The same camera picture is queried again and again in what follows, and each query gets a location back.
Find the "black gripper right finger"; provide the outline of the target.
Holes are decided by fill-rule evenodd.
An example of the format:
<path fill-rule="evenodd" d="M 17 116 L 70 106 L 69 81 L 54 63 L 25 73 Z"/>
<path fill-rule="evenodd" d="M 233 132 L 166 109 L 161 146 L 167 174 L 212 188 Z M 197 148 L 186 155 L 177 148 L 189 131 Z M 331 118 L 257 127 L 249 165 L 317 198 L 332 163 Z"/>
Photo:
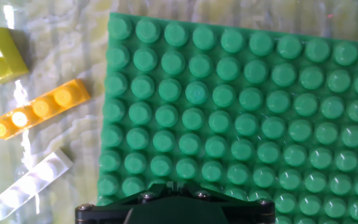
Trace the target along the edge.
<path fill-rule="evenodd" d="M 273 223 L 275 205 L 262 199 L 246 202 L 198 184 L 175 184 L 177 223 Z"/>

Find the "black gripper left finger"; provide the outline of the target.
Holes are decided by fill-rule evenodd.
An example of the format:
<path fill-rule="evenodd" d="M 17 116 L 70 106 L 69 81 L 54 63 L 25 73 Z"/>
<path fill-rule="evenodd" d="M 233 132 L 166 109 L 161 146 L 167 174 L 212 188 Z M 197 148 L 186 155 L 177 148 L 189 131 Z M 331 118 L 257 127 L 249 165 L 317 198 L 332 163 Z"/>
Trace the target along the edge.
<path fill-rule="evenodd" d="M 84 203 L 75 209 L 75 224 L 124 223 L 134 208 L 173 195 L 174 182 L 154 183 L 146 190 L 108 205 Z"/>

